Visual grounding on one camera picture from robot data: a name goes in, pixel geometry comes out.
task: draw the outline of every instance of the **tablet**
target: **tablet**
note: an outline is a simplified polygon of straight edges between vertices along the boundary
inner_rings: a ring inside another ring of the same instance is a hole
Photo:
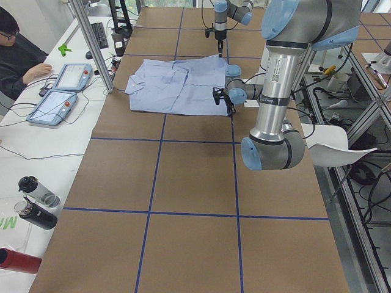
[[[80,92],[87,86],[92,75],[91,64],[65,64],[53,89]]]
[[[58,125],[70,113],[78,96],[73,92],[49,90],[26,121],[43,125]]]

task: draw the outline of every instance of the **red bottle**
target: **red bottle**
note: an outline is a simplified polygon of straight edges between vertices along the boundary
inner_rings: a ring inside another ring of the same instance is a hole
[[[22,252],[0,248],[0,269],[37,273],[42,259]]]

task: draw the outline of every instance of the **hand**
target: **hand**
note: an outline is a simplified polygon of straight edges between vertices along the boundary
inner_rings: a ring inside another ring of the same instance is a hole
[[[50,73],[51,69],[51,65],[45,63],[40,63],[34,67],[31,67],[23,76],[23,83],[29,84],[37,76]]]

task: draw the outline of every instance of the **blue joint cap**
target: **blue joint cap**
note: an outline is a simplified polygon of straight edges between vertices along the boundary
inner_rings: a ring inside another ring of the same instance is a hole
[[[246,92],[242,89],[239,89],[238,87],[230,89],[228,96],[230,96],[231,102],[235,105],[244,103],[247,98]]]
[[[354,42],[359,34],[360,26],[352,27],[346,31],[340,32],[337,35],[326,38],[312,45],[313,51],[329,50],[339,48]]]
[[[278,36],[292,19],[300,0],[273,0],[262,19],[262,37],[271,40]]]
[[[228,65],[227,69],[225,69],[225,76],[228,78],[237,78],[242,74],[242,71],[239,66],[233,64]]]
[[[228,4],[226,0],[218,0],[214,3],[214,11],[217,13],[222,13],[228,9]]]
[[[240,22],[241,24],[244,24],[245,26],[248,26],[250,21],[252,19],[252,13],[251,12],[247,12],[243,18],[242,18],[242,21]]]
[[[262,170],[261,158],[259,157],[254,142],[249,137],[243,138],[241,152],[244,165],[246,165],[248,169]]]

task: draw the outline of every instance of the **folded shirt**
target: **folded shirt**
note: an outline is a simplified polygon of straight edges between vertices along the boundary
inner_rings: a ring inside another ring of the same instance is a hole
[[[227,115],[216,105],[213,87],[222,88],[227,62],[218,55],[202,59],[163,62],[144,60],[129,77],[125,93],[130,109],[183,115]]]

